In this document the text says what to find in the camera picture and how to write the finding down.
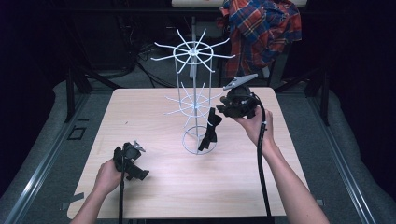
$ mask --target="person's right arm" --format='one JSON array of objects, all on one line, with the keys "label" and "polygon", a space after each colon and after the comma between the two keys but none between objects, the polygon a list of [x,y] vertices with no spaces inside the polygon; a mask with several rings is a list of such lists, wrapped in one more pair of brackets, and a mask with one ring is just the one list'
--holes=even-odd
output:
[{"label": "person's right arm", "polygon": [[[239,118],[236,122],[246,130],[247,136],[257,146],[262,123],[262,110],[257,107],[252,119]],[[274,175],[289,223],[329,223],[316,200],[301,179],[294,173],[274,140],[273,115],[265,110],[266,131],[262,140],[262,155]]]}]

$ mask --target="plaid shirt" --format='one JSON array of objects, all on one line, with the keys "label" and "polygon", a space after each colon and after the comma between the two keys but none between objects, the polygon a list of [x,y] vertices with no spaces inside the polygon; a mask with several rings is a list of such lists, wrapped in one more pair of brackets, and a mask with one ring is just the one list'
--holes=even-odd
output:
[{"label": "plaid shirt", "polygon": [[291,1],[225,0],[229,14],[231,55],[226,77],[256,73],[273,62],[285,45],[301,40],[300,12]]}]

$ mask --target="table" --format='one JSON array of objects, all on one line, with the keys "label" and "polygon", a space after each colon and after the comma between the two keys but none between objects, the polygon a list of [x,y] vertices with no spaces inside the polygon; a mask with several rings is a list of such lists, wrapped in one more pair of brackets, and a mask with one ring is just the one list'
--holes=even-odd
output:
[{"label": "table", "polygon": [[[301,164],[291,142],[274,91],[251,88],[265,108],[273,111],[275,137],[292,169],[306,184]],[[212,88],[212,96],[223,94]],[[137,142],[147,151],[136,165],[149,170],[143,180],[125,180],[125,218],[264,217],[265,206],[258,174],[256,147],[243,128],[224,118],[216,128],[216,147],[205,155],[194,155],[181,143],[187,117],[178,110],[177,89],[119,89],[113,92],[92,150],[78,182],[76,194],[85,198],[100,165],[112,158],[116,147]],[[212,106],[221,105],[219,98]],[[274,178],[267,163],[263,169],[272,216],[285,216]],[[73,218],[84,200],[70,204],[67,215]],[[117,218],[119,189],[111,192],[98,218]]]},{"label": "table", "polygon": [[[221,7],[223,0],[172,0],[173,7]],[[305,7],[307,0],[293,0],[297,7]]]}]

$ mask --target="hand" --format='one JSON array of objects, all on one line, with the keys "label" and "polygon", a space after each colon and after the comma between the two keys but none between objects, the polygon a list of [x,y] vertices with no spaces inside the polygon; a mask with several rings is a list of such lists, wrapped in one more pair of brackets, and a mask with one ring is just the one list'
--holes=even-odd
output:
[{"label": "hand", "polygon": [[[242,125],[247,132],[249,139],[257,146],[259,141],[260,128],[262,126],[262,109],[256,107],[254,110],[256,116],[251,119],[236,118],[236,122]],[[274,148],[276,145],[274,140],[274,124],[273,114],[271,111],[265,109],[265,120],[266,120],[266,131],[264,132],[264,138],[262,139],[262,154],[264,155],[267,150]]]},{"label": "hand", "polygon": [[121,172],[117,171],[114,161],[111,159],[101,165],[93,190],[107,195],[119,185],[120,181]]}]

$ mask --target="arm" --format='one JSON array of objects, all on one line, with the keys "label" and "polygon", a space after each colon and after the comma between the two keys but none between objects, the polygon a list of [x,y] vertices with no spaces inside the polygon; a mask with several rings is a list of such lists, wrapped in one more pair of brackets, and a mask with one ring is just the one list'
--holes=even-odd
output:
[{"label": "arm", "polygon": [[103,163],[96,176],[92,192],[71,223],[94,223],[107,194],[119,185],[120,180],[121,173],[117,171],[114,161],[109,160]]},{"label": "arm", "polygon": [[[262,110],[257,107],[256,116],[252,119],[235,119],[246,130],[247,136],[257,146],[260,126],[262,123]],[[267,121],[264,138],[262,140],[262,155],[274,175],[280,198],[290,223],[329,223],[316,200],[311,195],[304,183],[289,166],[274,140],[273,116],[265,110]]]}]

